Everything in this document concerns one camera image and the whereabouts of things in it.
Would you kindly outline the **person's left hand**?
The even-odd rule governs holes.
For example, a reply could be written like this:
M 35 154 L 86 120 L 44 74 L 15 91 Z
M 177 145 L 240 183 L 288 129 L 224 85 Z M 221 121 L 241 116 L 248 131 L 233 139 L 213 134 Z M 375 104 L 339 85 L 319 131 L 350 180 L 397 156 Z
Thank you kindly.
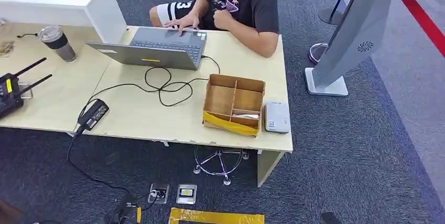
M 214 11 L 214 25 L 220 30 L 230 31 L 233 24 L 233 17 L 227 10 L 215 10 Z

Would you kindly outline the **person's right hand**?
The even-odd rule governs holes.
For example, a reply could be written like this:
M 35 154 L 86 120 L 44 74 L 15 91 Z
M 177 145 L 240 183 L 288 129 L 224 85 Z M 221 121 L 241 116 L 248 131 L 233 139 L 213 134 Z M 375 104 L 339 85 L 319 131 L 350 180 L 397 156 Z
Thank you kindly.
M 198 28 L 199 25 L 199 15 L 196 13 L 189 13 L 180 19 L 174 19 L 166 22 L 164 27 L 178 26 L 178 31 L 180 34 L 183 33 L 185 28 Z

